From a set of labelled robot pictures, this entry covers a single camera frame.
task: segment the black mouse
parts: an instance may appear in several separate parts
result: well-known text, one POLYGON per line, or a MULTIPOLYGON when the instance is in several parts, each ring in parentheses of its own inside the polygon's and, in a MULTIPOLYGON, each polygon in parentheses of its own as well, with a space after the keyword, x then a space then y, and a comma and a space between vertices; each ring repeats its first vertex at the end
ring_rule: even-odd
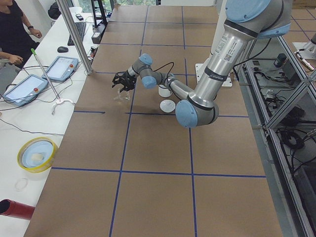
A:
POLYGON ((57 49, 57 52, 59 52, 59 53, 66 53, 66 52, 68 52, 68 51, 69 51, 68 48, 65 47, 65 46, 60 46, 60 47, 58 47, 58 49, 57 49))

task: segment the black t-shirt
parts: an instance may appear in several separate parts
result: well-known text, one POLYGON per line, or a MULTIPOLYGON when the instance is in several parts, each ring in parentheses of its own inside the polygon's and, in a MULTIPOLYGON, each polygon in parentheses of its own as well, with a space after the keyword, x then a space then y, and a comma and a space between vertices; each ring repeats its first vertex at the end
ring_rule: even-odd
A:
POLYGON ((35 41, 23 27, 22 10, 13 0, 13 5, 8 6, 11 13, 0 12, 0 48, 3 52, 22 56, 30 51, 35 41))

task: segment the white table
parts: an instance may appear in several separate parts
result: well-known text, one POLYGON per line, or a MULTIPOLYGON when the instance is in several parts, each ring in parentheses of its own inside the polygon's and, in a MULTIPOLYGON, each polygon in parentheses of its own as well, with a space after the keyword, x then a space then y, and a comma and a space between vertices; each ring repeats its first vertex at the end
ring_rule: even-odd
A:
MULTIPOLYGON (((82 16, 87 22, 93 21, 93 18, 90 17, 91 14, 82 13, 82 16)), ((92 24, 88 23, 86 25, 86 33, 83 39, 86 53, 90 51, 91 46, 98 46, 92 43, 92 35, 92 24)), ((79 61, 81 61, 75 46, 67 46, 68 37, 68 29, 61 16, 36 49, 36 53, 44 66, 49 66, 58 55, 78 58, 79 61), (66 46, 69 48, 69 51, 67 53, 58 53, 57 48, 59 46, 66 46)), ((38 65, 38 63, 32 55, 25 64, 25 67, 35 65, 38 65)), ((28 70, 28 72, 29 74, 35 74, 37 76, 42 75, 42 70, 40 68, 31 69, 28 70)), ((26 76, 27 73, 21 71, 13 83, 17 84, 26 76)), ((70 87, 65 89, 60 96, 61 98, 71 99, 76 102, 86 79, 86 73, 82 64, 73 74, 71 79, 73 82, 69 79, 63 84, 54 83, 54 85, 56 85, 56 90, 59 92, 73 83, 70 87)), ((51 89, 38 96, 38 99, 44 101, 52 101, 54 98, 55 94, 51 89)), ((12 123, 22 130, 64 134, 74 111, 74 106, 69 102, 58 105, 55 109, 55 115, 52 115, 51 111, 54 103, 55 101, 45 103, 36 100, 22 108, 3 111, 0 119, 12 123)), ((10 108, 14 108, 14 106, 3 102, 1 99, 0 110, 10 108)), ((38 174, 29 173, 18 166, 17 154, 26 142, 40 136, 52 139, 58 146, 63 139, 62 136, 21 132, 11 125, 7 125, 0 121, 0 200, 12 199, 21 203, 36 206, 50 169, 38 174), (15 189, 15 184, 21 178, 26 178, 28 184, 26 188, 18 192, 15 189)), ((22 237, 28 224, 28 220, 0 216, 0 236, 22 237)))

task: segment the red cup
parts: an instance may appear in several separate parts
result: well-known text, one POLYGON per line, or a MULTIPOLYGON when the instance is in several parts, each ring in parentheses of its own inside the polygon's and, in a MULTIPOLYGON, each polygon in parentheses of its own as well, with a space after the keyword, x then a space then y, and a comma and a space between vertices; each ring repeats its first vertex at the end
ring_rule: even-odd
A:
POLYGON ((0 215, 30 220, 35 207, 17 201, 4 199, 0 201, 0 215))

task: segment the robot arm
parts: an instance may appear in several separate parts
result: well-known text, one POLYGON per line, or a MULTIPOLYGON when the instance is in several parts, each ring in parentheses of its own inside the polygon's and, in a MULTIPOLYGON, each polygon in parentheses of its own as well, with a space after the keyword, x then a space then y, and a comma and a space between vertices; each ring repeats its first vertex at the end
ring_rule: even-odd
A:
POLYGON ((213 123, 219 114, 214 98, 227 79, 241 52, 250 40, 284 35, 290 28, 293 0, 228 0, 224 34, 215 49, 204 73, 193 90, 172 74, 153 72, 152 59, 143 54, 121 78, 113 79, 114 85, 131 81, 139 75, 146 88, 164 85, 181 101, 176 106, 176 116, 184 127, 213 123))

